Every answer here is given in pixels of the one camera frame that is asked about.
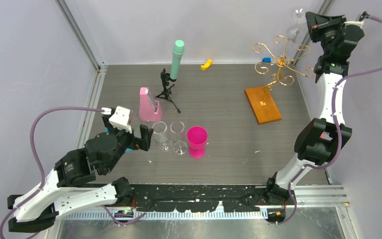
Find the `magenta cup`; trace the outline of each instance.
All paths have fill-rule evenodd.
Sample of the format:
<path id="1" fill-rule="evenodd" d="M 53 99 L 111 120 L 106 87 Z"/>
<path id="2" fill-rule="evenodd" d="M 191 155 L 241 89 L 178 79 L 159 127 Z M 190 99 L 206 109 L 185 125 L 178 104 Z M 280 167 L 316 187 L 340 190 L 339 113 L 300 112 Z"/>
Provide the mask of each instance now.
<path id="1" fill-rule="evenodd" d="M 190 156 L 202 158 L 205 154 L 205 144 L 207 143 L 207 131 L 201 126 L 193 126 L 187 133 L 188 143 L 190 144 Z"/>

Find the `microphone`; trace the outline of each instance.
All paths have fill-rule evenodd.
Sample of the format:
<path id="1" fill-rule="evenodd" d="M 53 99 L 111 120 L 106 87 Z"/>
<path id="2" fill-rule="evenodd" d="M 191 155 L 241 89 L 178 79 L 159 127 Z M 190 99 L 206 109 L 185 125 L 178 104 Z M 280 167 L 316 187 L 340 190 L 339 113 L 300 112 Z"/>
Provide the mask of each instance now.
<path id="1" fill-rule="evenodd" d="M 181 63 L 181 57 L 184 54 L 185 43 L 182 40 L 176 40 L 174 49 L 173 49 L 173 57 L 172 57 L 172 66 L 171 66 L 171 74 L 170 80 L 175 82 L 177 80 L 179 65 Z"/>

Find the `gold metal ornament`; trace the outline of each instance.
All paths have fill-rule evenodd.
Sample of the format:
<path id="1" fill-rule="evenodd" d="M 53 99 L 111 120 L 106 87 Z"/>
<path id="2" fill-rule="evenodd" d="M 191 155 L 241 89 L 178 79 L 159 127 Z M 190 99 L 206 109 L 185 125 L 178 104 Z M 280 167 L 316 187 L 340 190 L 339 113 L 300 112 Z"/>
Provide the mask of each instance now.
<path id="1" fill-rule="evenodd" d="M 286 54 L 286 49 L 287 49 L 287 44 L 288 44 L 288 40 L 286 37 L 282 36 L 282 35 L 277 35 L 273 38 L 273 42 L 275 44 L 280 44 L 282 43 L 282 41 L 285 41 L 285 48 L 283 50 L 283 54 L 280 55 L 280 56 L 275 56 L 271 50 L 264 44 L 264 43 L 261 43 L 261 42 L 258 42 L 256 44 L 253 45 L 253 50 L 254 52 L 256 53 L 262 53 L 263 52 L 263 49 L 261 46 L 264 46 L 267 51 L 270 53 L 271 56 L 273 56 L 273 61 L 271 63 L 267 63 L 267 62 L 258 62 L 254 65 L 254 69 L 257 71 L 257 73 L 259 74 L 266 74 L 269 72 L 269 68 L 268 66 L 270 64 L 276 64 L 279 69 L 278 69 L 278 72 L 277 73 L 273 73 L 272 76 L 271 76 L 271 79 L 273 80 L 272 82 L 268 83 L 265 85 L 265 87 L 263 88 L 263 91 L 264 91 L 264 94 L 265 94 L 265 97 L 263 99 L 263 101 L 260 102 L 260 104 L 263 106 L 265 105 L 265 101 L 266 101 L 266 97 L 267 97 L 267 94 L 266 94 L 266 91 L 267 90 L 272 90 L 273 89 L 273 86 L 275 83 L 279 82 L 280 84 L 284 85 L 284 86 L 290 86 L 292 85 L 294 82 L 295 82 L 295 79 L 293 78 L 293 76 L 291 75 L 288 75 L 288 76 L 284 76 L 284 72 L 283 72 L 283 67 L 286 67 L 288 69 L 290 69 L 291 71 L 295 72 L 295 73 L 298 73 L 302 76 L 305 76 L 305 77 L 309 77 L 309 78 L 312 78 L 315 76 L 314 74 L 314 71 L 313 71 L 313 68 L 312 67 L 309 67 L 307 66 L 305 68 L 307 74 L 310 74 L 310 75 L 307 75 L 307 74 L 304 74 L 302 72 L 299 72 L 293 68 L 291 68 L 289 66 L 290 63 L 292 63 L 293 61 L 295 60 L 298 60 L 298 59 L 301 59 L 303 57 L 306 57 L 308 56 L 310 53 L 311 53 L 311 48 L 307 45 L 299 45 L 297 50 L 298 51 L 301 51 L 303 52 L 303 55 L 301 55 L 300 57 L 297 57 L 297 58 L 294 58 L 294 59 L 288 59 L 285 54 Z"/>

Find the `gold candle holder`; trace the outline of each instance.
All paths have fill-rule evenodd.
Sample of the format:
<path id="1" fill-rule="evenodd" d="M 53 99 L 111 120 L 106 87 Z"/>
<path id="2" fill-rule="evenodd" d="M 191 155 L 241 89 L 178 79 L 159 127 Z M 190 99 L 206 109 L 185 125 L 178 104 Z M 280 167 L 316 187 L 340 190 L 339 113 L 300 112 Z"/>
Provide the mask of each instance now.
<path id="1" fill-rule="evenodd" d="M 279 109 L 277 108 L 272 98 L 272 95 L 270 94 L 270 91 L 273 89 L 273 86 L 277 82 L 279 82 L 281 85 L 284 85 L 284 86 L 291 86 L 295 82 L 295 79 L 293 76 L 291 75 L 284 76 L 284 72 L 283 72 L 284 67 L 305 77 L 311 78 L 315 76 L 312 67 L 307 66 L 305 68 L 307 74 L 310 74 L 310 72 L 312 72 L 312 75 L 307 75 L 289 66 L 295 60 L 308 56 L 311 53 L 311 48 L 307 45 L 301 44 L 298 46 L 297 50 L 302 52 L 307 51 L 307 53 L 303 54 L 300 57 L 289 59 L 286 57 L 286 50 L 288 45 L 287 38 L 282 35 L 278 35 L 273 38 L 273 42 L 275 44 L 280 44 L 283 41 L 285 42 L 285 47 L 283 50 L 283 54 L 279 56 L 274 55 L 264 43 L 258 42 L 253 45 L 254 52 L 262 53 L 263 52 L 262 46 L 264 46 L 267 49 L 267 51 L 270 53 L 270 55 L 273 56 L 273 62 L 271 63 L 258 62 L 254 65 L 254 69 L 257 71 L 257 73 L 262 75 L 268 73 L 269 72 L 268 66 L 271 64 L 276 64 L 279 68 L 276 73 L 272 74 L 271 79 L 273 81 L 271 81 L 270 83 L 261 87 L 249 88 L 245 90 L 245 94 L 247 95 L 248 101 L 250 102 L 251 108 L 253 109 L 253 112 L 254 112 L 254 115 L 256 116 L 258 124 L 277 121 L 282 119 L 282 115 L 280 114 Z"/>

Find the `white cable clip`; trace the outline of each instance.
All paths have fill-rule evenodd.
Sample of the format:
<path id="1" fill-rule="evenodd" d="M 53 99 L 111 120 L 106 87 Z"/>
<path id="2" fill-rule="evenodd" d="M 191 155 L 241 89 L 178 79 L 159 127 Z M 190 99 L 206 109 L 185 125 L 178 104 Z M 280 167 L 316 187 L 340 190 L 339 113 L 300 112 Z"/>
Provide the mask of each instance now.
<path id="1" fill-rule="evenodd" d="M 330 114 L 331 117 L 333 116 L 337 116 L 337 112 L 333 113 L 333 114 Z"/>
<path id="2" fill-rule="evenodd" d="M 111 108 L 102 107 L 101 109 L 104 110 L 104 112 L 102 112 L 103 115 L 110 115 L 112 113 Z"/>
<path id="3" fill-rule="evenodd" d="M 290 188 L 293 190 L 293 189 L 295 189 L 295 184 L 293 183 L 293 182 L 290 182 L 289 181 L 289 183 L 290 183 Z"/>

